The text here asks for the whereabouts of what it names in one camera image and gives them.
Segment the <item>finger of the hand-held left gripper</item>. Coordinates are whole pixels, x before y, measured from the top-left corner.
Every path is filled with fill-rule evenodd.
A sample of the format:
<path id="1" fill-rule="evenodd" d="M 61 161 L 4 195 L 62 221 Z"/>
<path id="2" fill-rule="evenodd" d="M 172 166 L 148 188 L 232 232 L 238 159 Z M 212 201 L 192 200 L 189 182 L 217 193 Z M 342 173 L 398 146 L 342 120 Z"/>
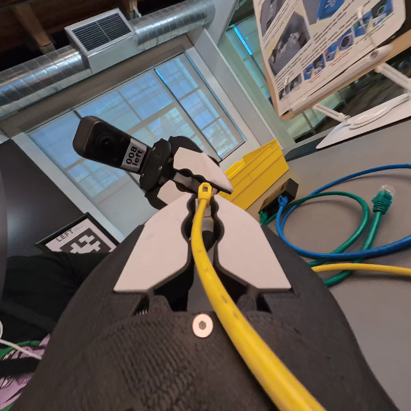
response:
<path id="1" fill-rule="evenodd" d="M 179 147 L 173 157 L 173 168 L 187 171 L 200 183 L 207 182 L 217 191 L 227 194 L 234 192 L 233 186 L 223 170 L 208 155 L 184 147 Z"/>
<path id="2" fill-rule="evenodd" d="M 181 198 L 185 194 L 192 195 L 192 192 L 189 191 L 184 185 L 178 182 L 175 182 L 173 180 L 168 180 L 158 190 L 157 209 L 160 210 L 164 208 L 165 206 L 173 203 L 174 201 Z"/>

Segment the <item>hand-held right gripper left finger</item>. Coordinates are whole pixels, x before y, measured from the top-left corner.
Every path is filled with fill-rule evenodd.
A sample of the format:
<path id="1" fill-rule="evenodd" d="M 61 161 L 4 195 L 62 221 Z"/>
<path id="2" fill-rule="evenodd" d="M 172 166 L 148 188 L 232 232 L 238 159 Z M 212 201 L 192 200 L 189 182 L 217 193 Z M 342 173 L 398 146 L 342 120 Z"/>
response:
<path id="1" fill-rule="evenodd" d="M 194 281 L 190 235 L 196 200 L 185 193 L 143 226 L 114 286 L 117 294 L 163 296 L 172 311 L 186 311 Z"/>

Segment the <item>window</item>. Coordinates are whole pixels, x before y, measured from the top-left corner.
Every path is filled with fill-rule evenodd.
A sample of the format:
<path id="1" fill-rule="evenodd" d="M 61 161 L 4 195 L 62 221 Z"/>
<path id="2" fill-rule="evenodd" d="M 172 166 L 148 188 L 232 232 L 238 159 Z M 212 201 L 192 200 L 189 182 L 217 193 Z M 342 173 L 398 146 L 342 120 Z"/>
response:
<path id="1" fill-rule="evenodd" d="M 75 153 L 75 132 L 86 116 L 98 117 L 147 146 L 186 136 L 219 162 L 246 142 L 188 53 L 179 54 L 29 131 L 30 139 L 96 202 L 129 184 L 132 176 Z"/>

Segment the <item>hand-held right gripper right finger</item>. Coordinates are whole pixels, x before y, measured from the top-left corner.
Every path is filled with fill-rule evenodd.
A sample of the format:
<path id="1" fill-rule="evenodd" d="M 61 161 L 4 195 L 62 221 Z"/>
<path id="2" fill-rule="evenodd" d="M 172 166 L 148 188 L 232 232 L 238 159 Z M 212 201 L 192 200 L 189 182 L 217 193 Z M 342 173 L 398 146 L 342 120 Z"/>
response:
<path id="1" fill-rule="evenodd" d="M 292 290 L 261 225 L 220 195 L 212 197 L 213 267 L 234 302 Z"/>

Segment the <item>wooden board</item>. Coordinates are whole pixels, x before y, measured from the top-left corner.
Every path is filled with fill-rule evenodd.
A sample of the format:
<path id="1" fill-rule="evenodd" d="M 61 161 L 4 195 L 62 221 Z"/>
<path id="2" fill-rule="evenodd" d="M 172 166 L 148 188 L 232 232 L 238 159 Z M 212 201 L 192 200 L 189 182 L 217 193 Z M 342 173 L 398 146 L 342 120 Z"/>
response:
<path id="1" fill-rule="evenodd" d="M 278 102 L 275 100 L 274 95 L 275 88 L 272 82 L 268 81 L 268 86 L 271 93 L 274 110 L 281 120 L 291 120 L 303 111 L 314 107 L 314 105 L 320 103 L 326 97 L 349 85 L 354 80 L 357 80 L 363 75 L 366 75 L 368 72 L 375 70 L 379 65 L 394 58 L 396 55 L 410 48 L 410 46 L 411 31 L 409 30 L 405 32 L 403 35 L 394 39 L 390 44 L 387 44 L 379 48 L 377 57 L 371 58 L 369 56 L 365 56 L 364 58 L 356 62 L 353 68 L 348 68 L 347 70 L 345 70 L 344 73 L 342 73 L 335 79 L 331 80 L 317 92 L 313 93 L 309 97 L 306 97 L 301 102 L 297 103 L 283 115 L 279 114 Z"/>

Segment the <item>white document stand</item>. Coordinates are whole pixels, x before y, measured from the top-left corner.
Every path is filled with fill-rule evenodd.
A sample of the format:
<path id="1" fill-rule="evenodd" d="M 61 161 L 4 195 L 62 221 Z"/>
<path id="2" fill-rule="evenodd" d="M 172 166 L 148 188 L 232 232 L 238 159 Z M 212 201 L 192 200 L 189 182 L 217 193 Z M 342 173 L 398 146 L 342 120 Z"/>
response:
<path id="1" fill-rule="evenodd" d="M 388 46 L 384 46 L 369 55 L 371 60 L 377 59 L 379 65 L 374 68 L 376 73 L 382 74 L 393 83 L 403 88 L 404 93 L 387 102 L 366 110 L 357 116 L 349 117 L 341 112 L 330 109 L 324 105 L 316 104 L 313 109 L 338 121 L 336 126 L 317 146 L 316 150 L 334 146 L 356 136 L 391 125 L 400 120 L 410 117 L 411 80 L 409 77 L 393 68 L 387 63 L 383 63 L 377 57 L 378 53 L 387 51 Z"/>

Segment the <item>person's black shirt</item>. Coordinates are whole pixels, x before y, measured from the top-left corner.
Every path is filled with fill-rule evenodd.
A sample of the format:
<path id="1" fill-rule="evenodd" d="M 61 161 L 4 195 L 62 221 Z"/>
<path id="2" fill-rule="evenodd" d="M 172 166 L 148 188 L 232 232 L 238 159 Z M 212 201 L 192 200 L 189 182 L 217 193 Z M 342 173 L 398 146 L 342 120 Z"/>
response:
<path id="1" fill-rule="evenodd" d="M 108 255 L 47 252 L 9 257 L 1 299 L 2 338 L 20 343 L 51 334 L 78 288 Z"/>

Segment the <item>white air vent grille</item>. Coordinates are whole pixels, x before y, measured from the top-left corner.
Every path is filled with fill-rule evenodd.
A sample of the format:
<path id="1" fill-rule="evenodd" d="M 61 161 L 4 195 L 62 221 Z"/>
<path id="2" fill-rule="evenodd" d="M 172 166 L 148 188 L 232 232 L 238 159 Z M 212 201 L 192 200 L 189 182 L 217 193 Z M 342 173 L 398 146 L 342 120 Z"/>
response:
<path id="1" fill-rule="evenodd" d="M 64 30 L 92 74 L 137 54 L 135 30 L 119 8 L 66 26 Z"/>

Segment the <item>yellow plastic bin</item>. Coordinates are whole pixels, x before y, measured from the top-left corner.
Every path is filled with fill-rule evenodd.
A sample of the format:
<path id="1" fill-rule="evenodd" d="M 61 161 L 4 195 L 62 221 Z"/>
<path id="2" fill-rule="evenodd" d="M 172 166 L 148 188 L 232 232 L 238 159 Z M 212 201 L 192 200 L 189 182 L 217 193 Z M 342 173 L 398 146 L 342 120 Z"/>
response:
<path id="1" fill-rule="evenodd" d="M 246 210 L 288 170 L 289 166 L 275 138 L 249 152 L 225 171 L 234 191 L 231 194 L 219 192 L 219 195 Z"/>

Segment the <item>person's printed pants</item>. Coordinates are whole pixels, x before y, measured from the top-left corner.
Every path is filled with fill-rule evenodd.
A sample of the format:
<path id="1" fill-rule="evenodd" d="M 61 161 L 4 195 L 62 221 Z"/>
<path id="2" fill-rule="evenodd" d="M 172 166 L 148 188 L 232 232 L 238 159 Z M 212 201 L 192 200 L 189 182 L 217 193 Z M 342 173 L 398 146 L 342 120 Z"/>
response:
<path id="1" fill-rule="evenodd" d="M 1 345 L 0 351 L 0 409 L 10 410 L 22 394 L 26 385 L 36 371 L 40 360 L 28 356 L 30 352 L 38 357 L 43 357 L 51 335 L 41 341 L 25 341 L 16 345 L 22 347 L 24 352 L 14 347 Z"/>

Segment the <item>printed instruction sheet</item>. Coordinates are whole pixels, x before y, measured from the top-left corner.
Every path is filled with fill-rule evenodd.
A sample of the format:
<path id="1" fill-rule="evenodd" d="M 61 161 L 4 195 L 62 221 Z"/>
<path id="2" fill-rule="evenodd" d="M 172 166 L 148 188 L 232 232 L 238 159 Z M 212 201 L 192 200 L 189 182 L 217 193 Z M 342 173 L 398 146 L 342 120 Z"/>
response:
<path id="1" fill-rule="evenodd" d="M 253 6 L 280 115 L 410 30 L 404 0 L 255 0 Z"/>

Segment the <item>round silver vent duct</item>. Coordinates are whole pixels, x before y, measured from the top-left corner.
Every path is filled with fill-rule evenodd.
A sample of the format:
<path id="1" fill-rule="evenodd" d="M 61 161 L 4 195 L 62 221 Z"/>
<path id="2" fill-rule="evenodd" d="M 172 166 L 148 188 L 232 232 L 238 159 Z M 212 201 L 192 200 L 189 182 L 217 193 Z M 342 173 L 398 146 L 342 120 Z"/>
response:
<path id="1" fill-rule="evenodd" d="M 207 26 L 214 17 L 213 1 L 204 0 L 183 1 L 128 20 L 136 33 L 136 55 Z M 71 44 L 3 70 L 0 74 L 1 118 L 15 114 L 92 75 L 79 51 Z"/>

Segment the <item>black network switch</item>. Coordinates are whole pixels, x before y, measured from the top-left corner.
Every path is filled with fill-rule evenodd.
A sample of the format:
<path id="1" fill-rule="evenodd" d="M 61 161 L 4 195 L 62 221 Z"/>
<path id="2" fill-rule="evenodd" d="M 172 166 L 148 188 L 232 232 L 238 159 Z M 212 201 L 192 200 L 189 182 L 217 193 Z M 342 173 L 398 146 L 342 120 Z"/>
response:
<path id="1" fill-rule="evenodd" d="M 272 217 L 279 210 L 279 197 L 282 196 L 287 198 L 287 203 L 292 202 L 297 195 L 299 184 L 293 179 L 288 179 L 285 183 L 280 185 L 279 188 L 275 189 L 274 192 L 266 197 L 260 206 L 259 214 L 263 213 L 267 217 Z"/>

